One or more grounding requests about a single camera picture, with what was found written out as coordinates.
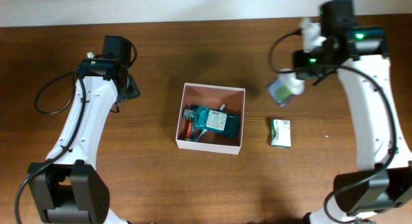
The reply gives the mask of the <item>teal toothpaste tube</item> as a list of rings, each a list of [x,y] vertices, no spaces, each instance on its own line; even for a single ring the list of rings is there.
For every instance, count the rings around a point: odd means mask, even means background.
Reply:
[[[185,126],[184,138],[185,140],[191,141],[194,136],[194,127],[191,120],[188,120]]]

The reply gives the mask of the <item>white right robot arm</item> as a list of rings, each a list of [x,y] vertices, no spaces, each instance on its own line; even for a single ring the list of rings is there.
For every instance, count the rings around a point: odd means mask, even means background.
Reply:
[[[395,109],[386,34],[360,26],[353,0],[321,5],[320,21],[301,25],[304,48],[294,53],[300,80],[336,74],[350,105],[357,144],[357,171],[337,175],[323,206],[305,223],[368,223],[376,214],[411,199],[411,151]]]

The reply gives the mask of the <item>blue white toothbrush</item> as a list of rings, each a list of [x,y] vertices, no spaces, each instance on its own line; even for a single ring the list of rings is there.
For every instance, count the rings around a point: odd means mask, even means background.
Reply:
[[[221,112],[223,112],[224,109],[225,109],[225,107],[226,107],[226,105],[225,105],[225,104],[222,104],[218,110],[221,111]],[[192,138],[192,141],[193,141],[193,142],[199,142],[200,139],[201,139],[201,137],[202,137],[206,132],[207,132],[206,129],[201,130],[201,131],[199,130],[199,131],[195,134],[195,136]]]

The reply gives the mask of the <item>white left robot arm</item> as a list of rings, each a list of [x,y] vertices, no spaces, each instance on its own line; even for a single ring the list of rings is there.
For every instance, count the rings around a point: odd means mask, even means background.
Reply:
[[[97,173],[97,152],[110,113],[139,96],[133,76],[135,45],[122,36],[107,35],[101,54],[88,56],[68,73],[72,78],[70,109],[53,149],[42,163],[31,163],[15,198],[30,188],[43,223],[125,223],[111,207],[110,192]]]

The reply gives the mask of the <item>clear foam soap dispenser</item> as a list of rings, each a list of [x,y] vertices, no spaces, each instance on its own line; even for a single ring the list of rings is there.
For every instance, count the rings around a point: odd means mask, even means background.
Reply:
[[[296,73],[289,71],[288,68],[282,69],[277,78],[267,86],[269,95],[281,107],[286,106],[304,91],[304,81],[298,79]]]

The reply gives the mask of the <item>teal mouthwash bottle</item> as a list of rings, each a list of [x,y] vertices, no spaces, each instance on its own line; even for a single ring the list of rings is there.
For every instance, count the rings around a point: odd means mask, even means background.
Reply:
[[[195,105],[184,109],[183,117],[191,120],[195,129],[206,129],[228,138],[235,137],[240,126],[240,117],[237,114],[221,112],[207,106]]]

